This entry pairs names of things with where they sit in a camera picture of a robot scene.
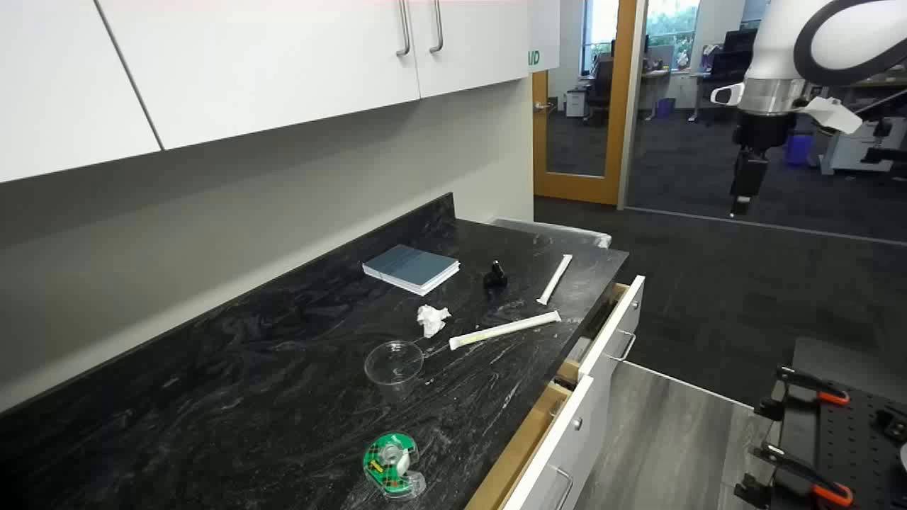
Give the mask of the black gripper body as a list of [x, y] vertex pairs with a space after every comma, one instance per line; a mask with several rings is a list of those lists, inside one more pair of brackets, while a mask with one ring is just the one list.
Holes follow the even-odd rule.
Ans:
[[769, 168], [769, 149], [783, 146], [796, 125], [796, 117], [751, 117], [743, 114], [734, 131], [734, 189], [756, 189]]

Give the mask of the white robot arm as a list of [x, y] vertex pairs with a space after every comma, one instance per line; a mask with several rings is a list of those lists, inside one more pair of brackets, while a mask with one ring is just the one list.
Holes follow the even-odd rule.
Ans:
[[907, 0], [772, 0], [741, 83], [721, 84], [714, 104], [738, 111], [728, 214], [756, 199], [769, 152], [789, 142], [799, 117], [857, 134], [863, 117], [821, 87], [851, 87], [907, 60]]

